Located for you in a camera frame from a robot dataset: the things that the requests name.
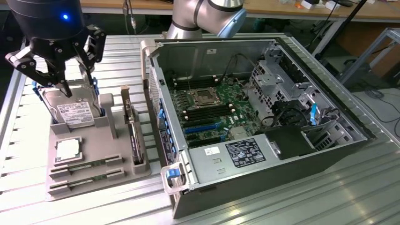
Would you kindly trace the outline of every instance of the slotted metal table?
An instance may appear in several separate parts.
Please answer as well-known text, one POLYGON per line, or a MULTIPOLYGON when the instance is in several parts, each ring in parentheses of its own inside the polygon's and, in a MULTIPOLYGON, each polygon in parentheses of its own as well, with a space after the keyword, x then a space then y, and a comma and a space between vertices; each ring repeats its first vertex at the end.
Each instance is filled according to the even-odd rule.
MULTIPOLYGON (((100 93, 112 93, 118 106, 120 85, 130 87, 152 175, 141 181, 45 202, 49 113, 30 90, 30 79, 14 72, 0 114, 0 224, 337 225, 400 222, 398 141, 292 37, 281 33, 237 36, 281 37, 368 125, 377 140, 325 172, 173 220, 158 174, 160 162, 140 76, 140 41, 161 36, 110 36, 93 76, 98 80, 100 93)), ((42 66, 44 61, 38 60, 38 67, 42 66)), ((77 62, 68 61, 66 73, 70 77, 80 75, 77 62)))

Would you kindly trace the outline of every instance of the motherboard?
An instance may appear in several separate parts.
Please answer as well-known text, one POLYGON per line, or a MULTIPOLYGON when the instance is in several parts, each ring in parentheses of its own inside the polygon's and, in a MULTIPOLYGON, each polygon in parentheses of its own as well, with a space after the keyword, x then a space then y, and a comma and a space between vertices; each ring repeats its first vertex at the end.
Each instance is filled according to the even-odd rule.
POLYGON ((261 123, 234 77, 173 80, 169 93, 190 148, 252 136, 261 123))

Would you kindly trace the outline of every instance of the power supply label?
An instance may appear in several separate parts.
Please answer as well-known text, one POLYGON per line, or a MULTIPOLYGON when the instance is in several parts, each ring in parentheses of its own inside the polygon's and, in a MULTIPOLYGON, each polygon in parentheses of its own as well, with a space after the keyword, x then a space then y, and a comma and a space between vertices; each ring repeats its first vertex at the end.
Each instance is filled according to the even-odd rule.
POLYGON ((225 146, 237 168, 265 161, 265 157, 253 138, 225 144, 225 146))
POLYGON ((66 125, 94 121, 88 102, 57 105, 57 109, 66 125))

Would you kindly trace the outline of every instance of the hard drive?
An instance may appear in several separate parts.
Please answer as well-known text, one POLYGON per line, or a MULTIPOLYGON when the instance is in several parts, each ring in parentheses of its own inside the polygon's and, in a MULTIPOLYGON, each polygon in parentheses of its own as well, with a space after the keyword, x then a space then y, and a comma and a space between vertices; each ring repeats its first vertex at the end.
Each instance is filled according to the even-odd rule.
POLYGON ((69 83, 72 97, 66 97, 54 87, 40 87, 37 93, 56 123, 66 123, 69 128, 94 125, 93 118, 102 115, 97 92, 85 80, 69 83))

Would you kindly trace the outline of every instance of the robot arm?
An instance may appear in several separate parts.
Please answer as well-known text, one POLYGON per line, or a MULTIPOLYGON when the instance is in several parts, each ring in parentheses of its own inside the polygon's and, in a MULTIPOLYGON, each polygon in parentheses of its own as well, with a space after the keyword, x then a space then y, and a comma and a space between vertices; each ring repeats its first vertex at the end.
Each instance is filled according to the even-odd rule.
POLYGON ((84 25, 78 0, 6 0, 6 3, 29 46, 9 53, 5 60, 41 86, 54 85, 70 97, 65 61, 76 57, 80 71, 92 84, 90 72, 102 58, 104 31, 84 25), (84 50, 88 37, 88 49, 84 50), (45 60, 46 73, 36 70, 33 55, 45 60))
POLYGON ((242 0, 177 0, 166 38, 201 38, 201 29, 230 38, 245 19, 242 0))

